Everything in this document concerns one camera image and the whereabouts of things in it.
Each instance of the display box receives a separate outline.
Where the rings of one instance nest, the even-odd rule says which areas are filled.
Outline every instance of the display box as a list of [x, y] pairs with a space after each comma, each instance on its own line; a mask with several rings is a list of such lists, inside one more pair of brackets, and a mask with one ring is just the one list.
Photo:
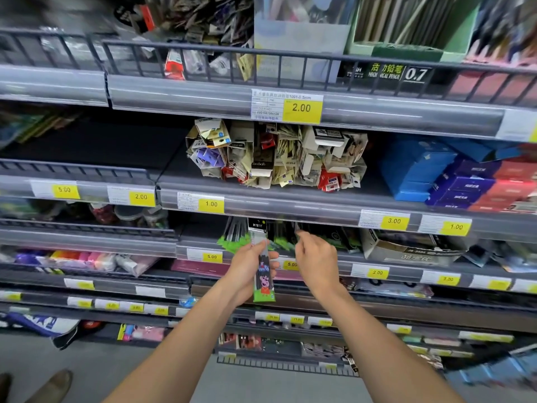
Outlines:
[[367, 260], [448, 267], [467, 250], [463, 238], [360, 229]]

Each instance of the floor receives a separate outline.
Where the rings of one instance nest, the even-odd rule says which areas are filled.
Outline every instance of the floor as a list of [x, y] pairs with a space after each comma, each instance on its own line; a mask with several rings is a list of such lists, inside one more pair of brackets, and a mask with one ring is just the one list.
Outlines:
[[[14, 375], [8, 403], [23, 403], [53, 373], [64, 367], [75, 374], [64, 403], [98, 403], [151, 351], [89, 342], [75, 342], [66, 350], [58, 351], [45, 338], [0, 335], [0, 372], [9, 371]], [[267, 381], [271, 385], [270, 393], [259, 394], [259, 385], [267, 384]], [[530, 392], [486, 387], [465, 387], [460, 393], [469, 403], [529, 403], [535, 402], [537, 397]], [[214, 401], [370, 403], [371, 399], [361, 379], [231, 366], [218, 364], [213, 357], [192, 402]]]

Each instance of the human arm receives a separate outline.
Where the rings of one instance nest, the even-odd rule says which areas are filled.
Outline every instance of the human arm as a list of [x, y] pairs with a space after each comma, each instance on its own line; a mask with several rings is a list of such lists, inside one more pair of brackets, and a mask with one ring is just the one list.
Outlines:
[[343, 334], [375, 403], [463, 403], [433, 368], [408, 348], [339, 283], [337, 251], [319, 237], [299, 231], [299, 270], [315, 298]]
[[[229, 316], [253, 293], [266, 243], [237, 251], [228, 272], [194, 305], [155, 351], [104, 403], [188, 403]], [[271, 259], [278, 253], [268, 253]], [[271, 274], [278, 262], [271, 262]]]

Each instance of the hanging product packet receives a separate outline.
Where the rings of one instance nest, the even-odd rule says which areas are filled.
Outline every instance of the hanging product packet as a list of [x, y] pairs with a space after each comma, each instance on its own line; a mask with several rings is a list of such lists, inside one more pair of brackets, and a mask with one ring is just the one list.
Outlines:
[[[248, 232], [252, 246], [267, 239], [267, 223], [264, 219], [248, 218]], [[265, 303], [276, 301], [274, 284], [270, 275], [270, 259], [267, 246], [259, 255], [259, 267], [253, 280], [253, 302]]]

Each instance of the shoe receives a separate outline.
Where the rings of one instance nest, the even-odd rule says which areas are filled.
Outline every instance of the shoe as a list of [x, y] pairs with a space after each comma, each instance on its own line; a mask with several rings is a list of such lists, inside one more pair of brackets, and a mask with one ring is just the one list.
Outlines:
[[10, 373], [0, 373], [0, 403], [8, 399], [9, 387], [11, 386]]
[[60, 403], [72, 383], [72, 372], [63, 369], [56, 372], [26, 403]]

